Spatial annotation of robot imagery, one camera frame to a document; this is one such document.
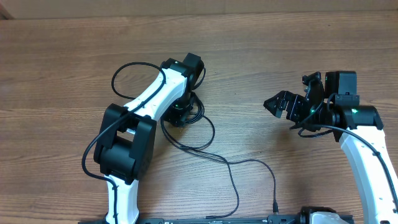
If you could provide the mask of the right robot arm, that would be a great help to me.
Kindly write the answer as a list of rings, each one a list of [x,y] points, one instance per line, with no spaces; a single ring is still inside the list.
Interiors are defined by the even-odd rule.
[[[374,106],[361,105],[354,71],[304,75],[305,95],[289,91],[264,101],[275,117],[287,113],[299,134],[329,133],[340,144],[353,171],[365,223],[397,223],[397,175],[389,158],[381,117]]]

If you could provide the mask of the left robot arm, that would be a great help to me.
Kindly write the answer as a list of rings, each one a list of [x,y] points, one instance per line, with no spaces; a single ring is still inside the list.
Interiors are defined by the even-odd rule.
[[[157,123],[163,119],[184,126],[194,104],[193,90],[205,65],[189,53],[155,69],[155,81],[124,106],[111,104],[104,112],[93,160],[108,185],[109,210],[103,223],[135,223],[138,183],[149,168]]]

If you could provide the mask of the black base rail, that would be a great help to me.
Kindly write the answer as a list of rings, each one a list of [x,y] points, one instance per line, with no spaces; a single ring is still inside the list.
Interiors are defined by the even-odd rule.
[[[273,214],[261,218],[204,218],[163,219],[138,218],[138,224],[301,224],[301,223],[349,223],[354,224],[352,215],[338,215],[327,207],[302,207],[295,215]]]

